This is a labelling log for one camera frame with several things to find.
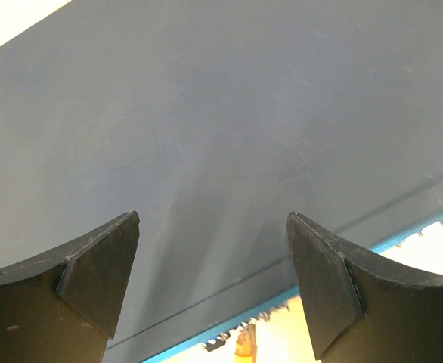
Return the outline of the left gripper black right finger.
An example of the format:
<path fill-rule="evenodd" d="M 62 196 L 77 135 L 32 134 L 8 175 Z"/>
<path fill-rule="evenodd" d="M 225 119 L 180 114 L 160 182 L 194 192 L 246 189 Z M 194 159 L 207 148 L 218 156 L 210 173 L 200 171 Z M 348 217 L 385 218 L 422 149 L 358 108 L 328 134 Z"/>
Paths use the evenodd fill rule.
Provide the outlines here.
<path fill-rule="evenodd" d="M 360 247 L 301 213 L 287 237 L 314 356 L 443 362 L 443 275 Z"/>

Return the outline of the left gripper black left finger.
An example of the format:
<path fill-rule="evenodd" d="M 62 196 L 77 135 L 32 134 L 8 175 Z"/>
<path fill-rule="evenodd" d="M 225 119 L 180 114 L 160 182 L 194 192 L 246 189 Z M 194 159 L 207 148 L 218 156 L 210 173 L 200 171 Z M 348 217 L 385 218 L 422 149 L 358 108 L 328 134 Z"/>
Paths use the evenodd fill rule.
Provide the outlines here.
<path fill-rule="evenodd" d="M 140 236 L 135 211 L 0 268 L 0 362 L 101 362 Z"/>

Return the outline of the dark network switch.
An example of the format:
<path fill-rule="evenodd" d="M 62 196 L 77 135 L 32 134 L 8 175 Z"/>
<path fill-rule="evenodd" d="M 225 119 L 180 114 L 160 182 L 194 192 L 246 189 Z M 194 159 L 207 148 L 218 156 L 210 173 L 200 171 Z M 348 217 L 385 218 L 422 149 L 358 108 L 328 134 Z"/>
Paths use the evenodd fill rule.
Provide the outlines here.
<path fill-rule="evenodd" d="M 0 268 L 133 210 L 107 362 L 293 287 L 292 211 L 443 215 L 443 1 L 72 1 L 0 46 Z"/>

